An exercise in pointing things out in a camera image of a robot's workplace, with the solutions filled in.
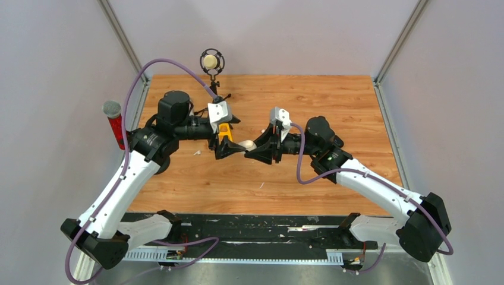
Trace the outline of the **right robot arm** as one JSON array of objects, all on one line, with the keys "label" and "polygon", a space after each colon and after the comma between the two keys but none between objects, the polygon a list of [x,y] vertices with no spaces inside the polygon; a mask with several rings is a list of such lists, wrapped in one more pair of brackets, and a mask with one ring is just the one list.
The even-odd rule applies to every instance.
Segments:
[{"label": "right robot arm", "polygon": [[399,186],[363,165],[343,150],[343,141],[324,116],[310,118],[305,128],[273,119],[254,141],[240,143],[245,157],[272,164],[284,154],[296,155],[298,183],[308,185],[327,179],[358,192],[389,213],[389,217],[349,216],[347,227],[339,232],[341,243],[354,248],[373,241],[400,246],[413,258],[429,262],[436,253],[453,255],[448,239],[452,230],[443,199]]}]

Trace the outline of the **white earbud case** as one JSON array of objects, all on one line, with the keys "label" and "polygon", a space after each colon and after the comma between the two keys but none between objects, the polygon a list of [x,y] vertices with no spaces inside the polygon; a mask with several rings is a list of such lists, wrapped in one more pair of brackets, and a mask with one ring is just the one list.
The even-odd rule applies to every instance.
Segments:
[{"label": "white earbud case", "polygon": [[252,140],[244,140],[238,143],[240,146],[245,148],[245,151],[252,151],[257,148],[257,145]]}]

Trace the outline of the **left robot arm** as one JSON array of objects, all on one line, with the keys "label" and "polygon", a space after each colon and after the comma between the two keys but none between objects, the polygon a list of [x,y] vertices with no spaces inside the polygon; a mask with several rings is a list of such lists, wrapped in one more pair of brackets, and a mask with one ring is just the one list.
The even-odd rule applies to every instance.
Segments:
[{"label": "left robot arm", "polygon": [[244,151],[229,135],[219,137],[220,125],[240,122],[223,97],[207,105],[205,117],[197,116],[193,106],[186,92],[165,93],[157,113],[128,134],[124,161],[96,201],[79,218],[63,222],[65,236],[102,268],[115,267],[129,251],[147,243],[176,245],[181,240],[181,220],[168,211],[134,222],[122,220],[146,182],[169,167],[180,141],[206,140],[217,159]]}]

